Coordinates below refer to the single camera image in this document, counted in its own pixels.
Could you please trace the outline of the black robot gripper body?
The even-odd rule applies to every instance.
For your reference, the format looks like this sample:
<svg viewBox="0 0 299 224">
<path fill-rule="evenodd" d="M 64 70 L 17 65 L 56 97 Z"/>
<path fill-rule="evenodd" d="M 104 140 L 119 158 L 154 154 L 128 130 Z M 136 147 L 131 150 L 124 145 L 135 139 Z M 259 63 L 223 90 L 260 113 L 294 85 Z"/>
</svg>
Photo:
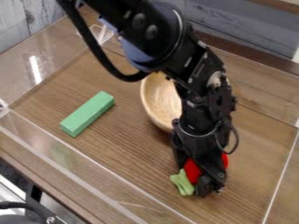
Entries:
<svg viewBox="0 0 299 224">
<path fill-rule="evenodd" d="M 230 133 L 239 137 L 230 119 L 220 120 L 212 130 L 202 135 L 194 129 L 187 130 L 178 118 L 172 120 L 172 147 L 184 148 L 195 164 L 215 179 L 227 176 L 222 155 L 232 154 L 239 147 L 239 143 L 235 143 L 231 151 L 224 151 Z"/>
</svg>

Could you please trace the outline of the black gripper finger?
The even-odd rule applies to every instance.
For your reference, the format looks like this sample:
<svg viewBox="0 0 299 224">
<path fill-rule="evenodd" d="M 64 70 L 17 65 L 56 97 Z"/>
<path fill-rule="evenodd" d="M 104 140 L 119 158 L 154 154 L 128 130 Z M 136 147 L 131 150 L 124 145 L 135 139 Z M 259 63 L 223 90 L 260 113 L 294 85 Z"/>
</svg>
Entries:
<svg viewBox="0 0 299 224">
<path fill-rule="evenodd" d="M 195 186 L 195 195 L 206 197 L 211 192 L 220 193 L 226 188 L 226 182 L 227 176 L 215 179 L 207 174 L 202 175 Z"/>
<path fill-rule="evenodd" d="M 172 154 L 174 154 L 174 158 L 178 164 L 178 167 L 182 169 L 184 167 L 184 164 L 190 158 L 188 153 L 186 152 L 184 148 L 172 147 Z"/>
</svg>

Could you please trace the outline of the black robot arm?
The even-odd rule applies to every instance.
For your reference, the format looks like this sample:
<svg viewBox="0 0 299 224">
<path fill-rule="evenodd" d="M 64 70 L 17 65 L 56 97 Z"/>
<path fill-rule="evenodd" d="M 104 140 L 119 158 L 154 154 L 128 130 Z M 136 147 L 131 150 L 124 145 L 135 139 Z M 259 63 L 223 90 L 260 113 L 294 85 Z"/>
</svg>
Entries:
<svg viewBox="0 0 299 224">
<path fill-rule="evenodd" d="M 172 119 L 172 153 L 179 172 L 171 181 L 180 194 L 207 196 L 227 183 L 230 138 L 239 133 L 231 112 L 236 109 L 224 64 L 196 38 L 180 10 L 160 0 L 83 0 L 119 37 L 136 73 L 124 74 L 112 64 L 71 0 L 56 0 L 88 49 L 110 73 L 136 82 L 162 72 L 174 82 L 182 114 Z"/>
</svg>

